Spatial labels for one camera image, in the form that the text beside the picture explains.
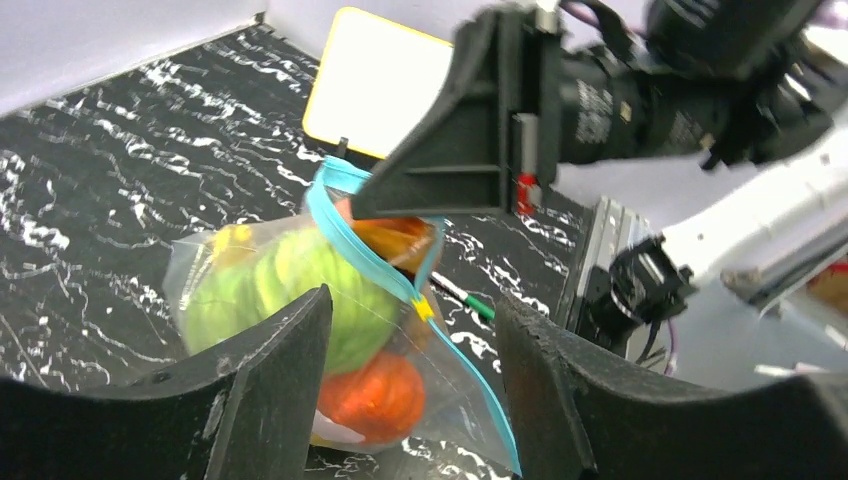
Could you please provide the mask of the orange tangerine toy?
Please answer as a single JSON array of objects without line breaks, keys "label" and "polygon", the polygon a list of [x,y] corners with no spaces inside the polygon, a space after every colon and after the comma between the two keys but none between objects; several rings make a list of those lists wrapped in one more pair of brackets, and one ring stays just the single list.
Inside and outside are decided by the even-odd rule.
[{"label": "orange tangerine toy", "polygon": [[424,381],[404,356],[380,352],[365,367],[324,380],[313,435],[325,444],[387,445],[421,420]]}]

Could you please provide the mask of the orange papaya slice toy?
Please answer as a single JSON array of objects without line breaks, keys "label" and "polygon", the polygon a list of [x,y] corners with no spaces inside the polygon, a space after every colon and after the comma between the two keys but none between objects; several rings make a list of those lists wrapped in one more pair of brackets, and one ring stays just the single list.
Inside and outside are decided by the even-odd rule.
[{"label": "orange papaya slice toy", "polygon": [[435,244],[436,228],[413,217],[354,220],[352,228],[374,253],[409,274],[419,271]]}]

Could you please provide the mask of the green capped white marker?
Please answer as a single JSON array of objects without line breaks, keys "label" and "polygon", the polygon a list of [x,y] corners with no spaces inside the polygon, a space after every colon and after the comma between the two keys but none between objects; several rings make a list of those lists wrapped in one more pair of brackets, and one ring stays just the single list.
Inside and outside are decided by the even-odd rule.
[{"label": "green capped white marker", "polygon": [[445,277],[439,272],[432,272],[430,279],[438,285],[442,290],[449,293],[451,296],[462,302],[467,308],[476,312],[480,318],[487,322],[493,322],[495,319],[494,309],[486,302],[478,299],[468,291],[457,286],[453,281]]}]

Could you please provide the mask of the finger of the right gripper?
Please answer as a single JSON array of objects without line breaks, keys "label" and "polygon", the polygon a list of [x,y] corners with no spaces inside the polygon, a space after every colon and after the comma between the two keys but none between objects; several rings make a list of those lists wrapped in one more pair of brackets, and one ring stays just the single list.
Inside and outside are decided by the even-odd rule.
[{"label": "finger of the right gripper", "polygon": [[510,208],[508,107],[517,10],[487,8],[457,31],[430,109],[351,199],[356,219],[492,214]]}]

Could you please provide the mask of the white dry erase board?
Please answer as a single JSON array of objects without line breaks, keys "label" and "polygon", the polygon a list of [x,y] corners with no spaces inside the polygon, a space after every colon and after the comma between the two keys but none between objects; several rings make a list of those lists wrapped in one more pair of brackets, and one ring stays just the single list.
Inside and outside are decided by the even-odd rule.
[{"label": "white dry erase board", "polygon": [[438,96],[451,43],[356,7],[330,29],[303,115],[310,137],[383,158]]}]

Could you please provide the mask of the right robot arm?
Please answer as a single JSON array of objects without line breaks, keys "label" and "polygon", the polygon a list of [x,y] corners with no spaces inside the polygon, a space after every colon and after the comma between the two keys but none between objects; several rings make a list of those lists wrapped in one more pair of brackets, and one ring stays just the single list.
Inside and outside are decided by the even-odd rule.
[{"label": "right robot arm", "polygon": [[540,207],[559,164],[703,152],[766,171],[595,268],[584,306],[604,344],[682,313],[735,257],[847,193],[837,140],[847,69],[804,39],[817,1],[654,1],[637,47],[591,1],[600,44],[569,52],[566,1],[483,9],[456,32],[439,95],[352,197],[357,219]]}]

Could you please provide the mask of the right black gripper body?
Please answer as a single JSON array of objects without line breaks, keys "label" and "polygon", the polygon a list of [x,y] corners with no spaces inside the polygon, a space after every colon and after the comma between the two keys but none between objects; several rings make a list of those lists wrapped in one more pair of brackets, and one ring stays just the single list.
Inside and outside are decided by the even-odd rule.
[{"label": "right black gripper body", "polygon": [[517,8],[512,187],[540,197],[560,163],[703,152],[703,168],[786,159],[833,123],[835,73],[803,32],[817,1],[653,1],[640,36],[590,1],[599,44],[564,50],[567,7]]}]

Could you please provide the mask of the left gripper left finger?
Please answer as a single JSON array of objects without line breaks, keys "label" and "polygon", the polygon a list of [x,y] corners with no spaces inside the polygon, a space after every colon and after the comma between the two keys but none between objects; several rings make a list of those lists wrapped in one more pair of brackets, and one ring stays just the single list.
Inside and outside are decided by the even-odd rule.
[{"label": "left gripper left finger", "polygon": [[1,383],[5,479],[299,479],[331,327],[326,287],[128,386]]}]

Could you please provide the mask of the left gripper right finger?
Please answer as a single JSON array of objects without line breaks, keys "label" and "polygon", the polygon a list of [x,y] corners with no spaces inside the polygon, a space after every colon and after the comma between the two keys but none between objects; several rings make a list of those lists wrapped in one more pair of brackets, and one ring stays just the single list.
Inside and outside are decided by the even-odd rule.
[{"label": "left gripper right finger", "polygon": [[525,479],[843,479],[847,379],[729,393],[638,367],[506,297],[496,340]]}]

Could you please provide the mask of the yellow bell pepper toy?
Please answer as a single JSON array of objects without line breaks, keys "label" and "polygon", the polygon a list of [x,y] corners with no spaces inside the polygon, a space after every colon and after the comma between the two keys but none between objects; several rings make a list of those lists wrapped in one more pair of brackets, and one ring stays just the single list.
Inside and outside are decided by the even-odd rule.
[{"label": "yellow bell pepper toy", "polygon": [[251,225],[232,224],[218,230],[207,242],[212,264],[224,268],[249,258],[255,252]]}]

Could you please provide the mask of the green cabbage toy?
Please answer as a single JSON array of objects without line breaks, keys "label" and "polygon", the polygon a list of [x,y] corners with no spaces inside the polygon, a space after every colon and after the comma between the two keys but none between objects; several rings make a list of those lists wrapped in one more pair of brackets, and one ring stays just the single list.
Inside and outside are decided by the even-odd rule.
[{"label": "green cabbage toy", "polygon": [[402,302],[360,274],[315,229],[237,255],[236,263],[209,270],[186,300],[183,338],[190,353],[266,320],[321,285],[333,300],[325,374],[359,369],[396,330]]}]

